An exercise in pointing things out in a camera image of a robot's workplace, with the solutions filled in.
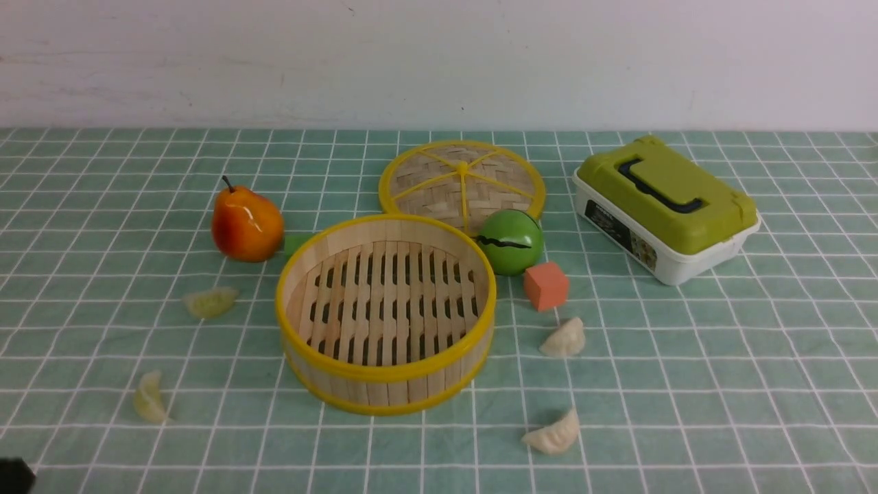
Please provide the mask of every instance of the wall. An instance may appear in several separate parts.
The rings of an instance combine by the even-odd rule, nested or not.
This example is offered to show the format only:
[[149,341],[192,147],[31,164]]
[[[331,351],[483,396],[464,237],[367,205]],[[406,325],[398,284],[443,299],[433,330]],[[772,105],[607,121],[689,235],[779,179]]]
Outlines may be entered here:
[[0,127],[878,129],[875,0],[0,0]]

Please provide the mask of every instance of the plastic storage box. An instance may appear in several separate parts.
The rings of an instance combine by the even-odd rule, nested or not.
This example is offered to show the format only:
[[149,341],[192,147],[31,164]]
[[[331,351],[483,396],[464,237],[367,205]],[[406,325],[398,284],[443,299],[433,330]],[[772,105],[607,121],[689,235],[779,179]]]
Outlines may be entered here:
[[652,135],[590,156],[572,180],[577,212],[666,285],[734,258],[761,224],[749,196]]

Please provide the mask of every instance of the green toy ball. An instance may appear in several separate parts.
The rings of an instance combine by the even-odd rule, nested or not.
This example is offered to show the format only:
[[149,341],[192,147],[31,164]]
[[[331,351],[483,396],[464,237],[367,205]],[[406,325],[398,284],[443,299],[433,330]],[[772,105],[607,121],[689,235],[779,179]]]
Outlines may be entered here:
[[543,231],[529,214],[501,209],[485,219],[473,238],[496,274],[518,276],[543,254]]

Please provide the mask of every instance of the label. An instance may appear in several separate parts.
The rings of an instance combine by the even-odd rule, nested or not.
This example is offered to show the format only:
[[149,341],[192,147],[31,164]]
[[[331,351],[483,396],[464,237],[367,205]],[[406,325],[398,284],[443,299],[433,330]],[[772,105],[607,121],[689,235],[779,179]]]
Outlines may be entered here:
[[623,249],[630,252],[637,260],[643,263],[650,271],[655,271],[658,256],[643,238],[631,231],[625,223],[617,220],[600,204],[593,200],[586,203],[586,218],[602,229],[604,233],[615,240]]

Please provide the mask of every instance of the orange foam cube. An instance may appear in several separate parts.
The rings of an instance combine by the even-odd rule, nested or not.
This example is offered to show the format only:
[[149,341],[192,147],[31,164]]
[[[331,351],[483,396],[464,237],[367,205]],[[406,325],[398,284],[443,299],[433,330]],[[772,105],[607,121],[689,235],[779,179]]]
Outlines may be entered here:
[[524,293],[537,312],[564,305],[569,290],[570,280],[553,262],[534,265],[524,270]]

